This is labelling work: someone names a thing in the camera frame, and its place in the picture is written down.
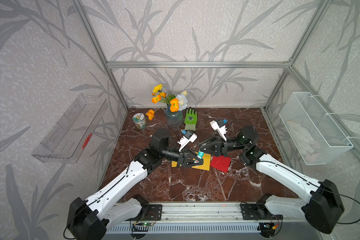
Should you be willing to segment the white green glue stick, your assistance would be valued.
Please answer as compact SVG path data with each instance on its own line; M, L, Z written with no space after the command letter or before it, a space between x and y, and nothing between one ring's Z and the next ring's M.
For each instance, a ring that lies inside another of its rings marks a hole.
M204 152L199 151L199 152L198 152L198 158L199 158L199 159L202 159L203 156L204 156Z

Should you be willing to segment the red envelope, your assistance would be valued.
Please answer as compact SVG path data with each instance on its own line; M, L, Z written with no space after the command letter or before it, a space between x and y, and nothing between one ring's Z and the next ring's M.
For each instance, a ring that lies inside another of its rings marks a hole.
M231 164L231 158L219 156L219 157L212 157L210 166L226 174L228 172L230 164Z

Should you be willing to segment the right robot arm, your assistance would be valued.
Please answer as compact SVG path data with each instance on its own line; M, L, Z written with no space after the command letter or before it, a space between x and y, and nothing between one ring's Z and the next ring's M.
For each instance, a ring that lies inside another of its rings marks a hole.
M234 138L227 137L225 122L211 121L216 134L200 143L200 150L214 157L227 157L228 152L241 150L239 158L244 165L273 178L298 196L295 199L265 194L256 203L259 217L293 217L307 221L323 234L332 233L345 210L337 186L329 180L320 182L307 177L260 149L256 145L260 137L252 126L243 127Z

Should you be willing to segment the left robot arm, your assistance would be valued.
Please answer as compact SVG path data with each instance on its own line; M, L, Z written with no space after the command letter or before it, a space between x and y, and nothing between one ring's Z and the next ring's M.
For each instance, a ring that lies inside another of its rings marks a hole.
M148 148L140 151L117 177L93 195L73 200L69 207L66 231L73 240L101 240L106 231L119 223L144 215L149 203L136 196L116 205L131 188L145 179L163 159L177 162L179 167L190 168L203 165L204 161L186 145L197 139L194 131L182 131L180 147L170 147L170 130L157 129L151 136Z

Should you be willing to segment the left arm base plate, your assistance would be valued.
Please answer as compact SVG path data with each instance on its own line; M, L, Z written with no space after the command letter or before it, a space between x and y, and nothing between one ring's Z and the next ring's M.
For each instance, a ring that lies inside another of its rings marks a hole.
M163 205L149 204L142 208L140 213L131 218L131 221L160 221L163 213Z

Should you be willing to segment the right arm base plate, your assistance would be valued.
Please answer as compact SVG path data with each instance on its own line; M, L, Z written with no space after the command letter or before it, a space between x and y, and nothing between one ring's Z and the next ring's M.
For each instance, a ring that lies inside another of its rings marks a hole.
M255 204L250 204L247 202L240 203L240 209L242 213L243 220L252 220L252 221L280 221L283 220L282 215L272 215L268 210L263 206L258 206Z

